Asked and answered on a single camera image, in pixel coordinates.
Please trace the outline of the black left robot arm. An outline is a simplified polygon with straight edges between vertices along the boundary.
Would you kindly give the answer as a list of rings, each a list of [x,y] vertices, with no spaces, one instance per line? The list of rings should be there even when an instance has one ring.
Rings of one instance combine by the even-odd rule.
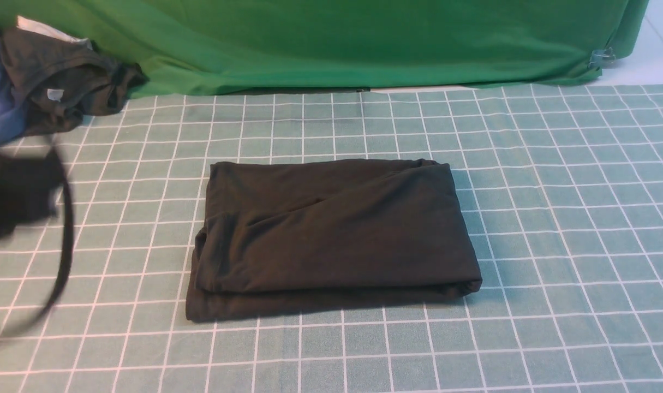
[[[54,148],[43,157],[12,157],[0,152],[0,241],[19,225],[55,216],[55,194],[65,181]]]

